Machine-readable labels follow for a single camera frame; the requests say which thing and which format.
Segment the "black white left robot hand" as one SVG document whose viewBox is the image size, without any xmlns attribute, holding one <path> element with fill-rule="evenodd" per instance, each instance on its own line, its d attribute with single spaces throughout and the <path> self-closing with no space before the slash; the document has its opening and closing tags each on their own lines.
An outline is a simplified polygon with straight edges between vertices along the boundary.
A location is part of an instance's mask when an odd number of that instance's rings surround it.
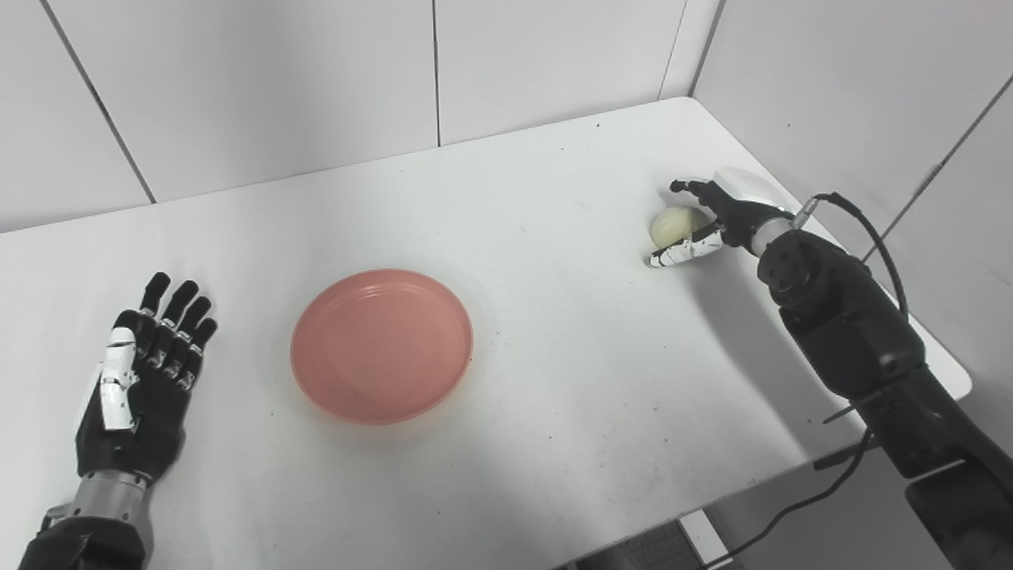
<svg viewBox="0 0 1013 570">
<path fill-rule="evenodd" d="M 180 457 L 218 324 L 196 282 L 170 284 L 155 273 L 138 307 L 116 315 L 74 440 L 79 477 L 115 470 L 153 484 Z"/>
</svg>

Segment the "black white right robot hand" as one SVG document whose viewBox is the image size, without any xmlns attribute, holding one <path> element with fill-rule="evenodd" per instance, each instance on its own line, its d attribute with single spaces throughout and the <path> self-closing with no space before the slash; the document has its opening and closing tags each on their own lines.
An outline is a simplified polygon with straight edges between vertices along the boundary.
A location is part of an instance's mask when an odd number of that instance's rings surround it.
<svg viewBox="0 0 1013 570">
<path fill-rule="evenodd" d="M 770 243 L 792 230 L 795 216 L 750 190 L 750 179 L 731 176 L 730 170 L 712 180 L 673 180 L 670 191 L 693 197 L 707 222 L 688 237 L 656 249 L 647 257 L 647 266 L 659 269 L 683 264 L 723 248 L 743 248 L 750 255 L 762 256 Z"/>
</svg>

